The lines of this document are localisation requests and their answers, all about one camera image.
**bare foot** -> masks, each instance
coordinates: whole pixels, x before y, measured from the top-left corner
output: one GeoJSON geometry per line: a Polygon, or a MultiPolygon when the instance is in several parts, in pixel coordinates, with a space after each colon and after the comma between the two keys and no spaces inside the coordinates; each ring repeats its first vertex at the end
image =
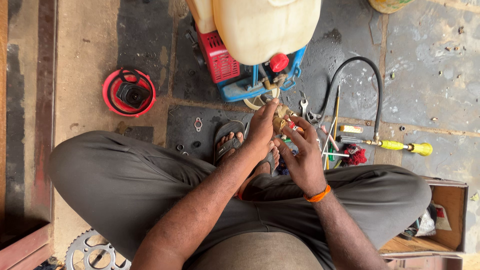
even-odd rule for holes
{"type": "MultiPolygon", "coordinates": [[[[220,147],[222,147],[222,145],[224,143],[226,143],[227,141],[233,139],[233,132],[230,132],[227,136],[224,136],[222,137],[222,139],[216,144],[216,148],[219,149],[220,147]]],[[[243,143],[243,134],[241,132],[238,132],[237,133],[237,139],[243,143]]],[[[218,164],[222,164],[222,162],[224,162],[225,160],[228,159],[229,156],[231,156],[233,153],[235,152],[235,148],[232,148],[230,149],[229,151],[227,151],[223,156],[222,158],[220,158],[220,161],[218,162],[218,164]]]]}
{"type": "MultiPolygon", "coordinates": [[[[271,149],[270,149],[270,152],[272,152],[273,154],[273,158],[275,160],[275,167],[273,168],[274,170],[278,167],[278,164],[279,164],[279,159],[280,159],[280,154],[278,152],[278,149],[276,148],[276,146],[273,146],[271,149]]],[[[268,162],[265,162],[265,163],[262,163],[260,166],[258,166],[255,171],[253,172],[253,174],[247,178],[243,184],[240,186],[240,188],[237,190],[237,192],[235,193],[235,196],[238,196],[240,199],[241,199],[241,195],[243,194],[243,191],[245,190],[245,188],[247,187],[248,183],[253,179],[255,178],[255,176],[261,174],[261,173],[267,173],[267,174],[270,174],[270,164],[268,162]]]]}

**grey trousers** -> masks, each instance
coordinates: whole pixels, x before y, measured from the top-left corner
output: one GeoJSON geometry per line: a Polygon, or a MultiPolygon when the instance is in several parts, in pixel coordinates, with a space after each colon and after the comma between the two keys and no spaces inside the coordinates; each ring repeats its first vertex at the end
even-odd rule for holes
{"type": "MultiPolygon", "coordinates": [[[[65,201],[128,260],[146,233],[215,166],[153,144],[93,131],[58,145],[49,175],[65,201]]],[[[328,170],[325,177],[376,248],[411,225],[431,191],[417,175],[391,165],[328,170]]],[[[184,269],[203,252],[247,232],[285,232],[303,241],[324,269],[335,269],[313,207],[289,176],[258,175],[229,201],[184,269]]]]}

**wooden box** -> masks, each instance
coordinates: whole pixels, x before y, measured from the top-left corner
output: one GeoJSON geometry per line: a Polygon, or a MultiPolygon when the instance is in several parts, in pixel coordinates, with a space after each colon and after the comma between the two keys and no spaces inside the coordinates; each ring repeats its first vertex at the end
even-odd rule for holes
{"type": "Polygon", "coordinates": [[[432,188],[432,200],[445,208],[451,231],[436,230],[434,236],[398,236],[387,242],[379,252],[384,258],[412,256],[456,257],[465,252],[465,216],[467,213],[468,185],[466,183],[424,177],[432,188]]]}

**red tank cap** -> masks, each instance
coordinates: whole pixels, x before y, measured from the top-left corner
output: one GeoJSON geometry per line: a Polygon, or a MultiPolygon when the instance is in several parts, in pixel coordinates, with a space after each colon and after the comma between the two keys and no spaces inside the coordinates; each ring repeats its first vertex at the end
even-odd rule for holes
{"type": "Polygon", "coordinates": [[[277,53],[270,59],[270,68],[273,72],[280,72],[288,65],[288,57],[283,53],[277,53]]]}

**white plastic tank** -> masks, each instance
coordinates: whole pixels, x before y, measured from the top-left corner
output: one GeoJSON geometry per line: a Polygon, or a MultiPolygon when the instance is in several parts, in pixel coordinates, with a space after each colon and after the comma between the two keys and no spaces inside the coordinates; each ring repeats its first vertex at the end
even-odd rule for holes
{"type": "MultiPolygon", "coordinates": [[[[187,1],[190,5],[195,0],[187,1]]],[[[257,65],[305,46],[320,7],[321,0],[213,0],[213,15],[230,55],[242,64],[257,65]]]]}
{"type": "Polygon", "coordinates": [[[212,0],[187,0],[187,4],[200,33],[207,34],[216,30],[212,0]]]}

